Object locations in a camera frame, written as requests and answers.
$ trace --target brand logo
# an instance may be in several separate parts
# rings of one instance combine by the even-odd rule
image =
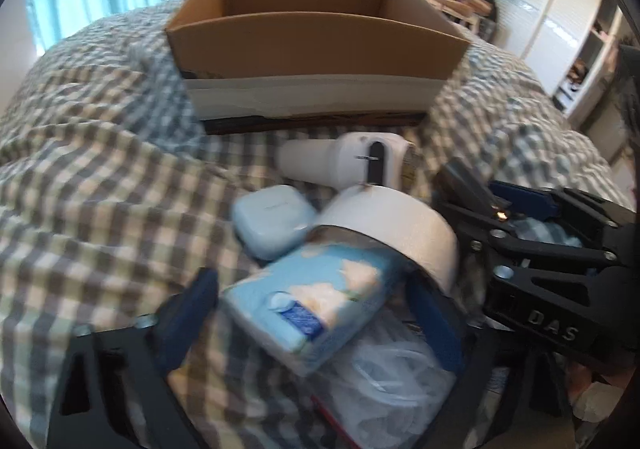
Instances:
[[[569,342],[575,341],[575,336],[578,333],[578,329],[576,327],[563,327],[558,319],[545,320],[545,315],[538,310],[531,311],[527,322],[533,326],[539,327],[538,329],[543,332],[552,333]]]

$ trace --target tissue pack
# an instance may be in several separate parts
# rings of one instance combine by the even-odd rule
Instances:
[[[300,376],[372,318],[402,272],[400,256],[362,238],[307,243],[223,293],[237,323]]]

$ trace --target plaid bedding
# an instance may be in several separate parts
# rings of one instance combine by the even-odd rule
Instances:
[[[246,277],[256,267],[228,222],[231,202],[283,182],[274,152],[284,140],[348,130],[205,136],[162,32],[178,4],[106,18],[60,42],[0,122],[0,395],[37,448],[73,326],[129,325],[201,266],[216,268],[222,287]],[[484,42],[471,45],[426,123],[397,131],[424,156],[421,198],[460,155],[487,179],[628,205],[529,69]],[[332,196],[295,185],[319,207]],[[467,307],[482,294],[473,272],[456,289]],[[212,447],[342,447],[292,375],[223,311],[170,384]]]

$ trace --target blue tissue package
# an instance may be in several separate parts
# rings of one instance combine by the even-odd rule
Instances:
[[[316,210],[290,185],[274,185],[242,196],[231,219],[246,248],[260,259],[278,259],[305,239]]]
[[[304,376],[373,317],[401,267],[399,254],[372,239],[307,243],[228,287],[222,301],[261,346]]]

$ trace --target dark blue label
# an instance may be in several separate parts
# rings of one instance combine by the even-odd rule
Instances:
[[[290,308],[278,313],[305,334],[310,341],[324,332],[324,327],[320,320],[298,301],[294,301]]]

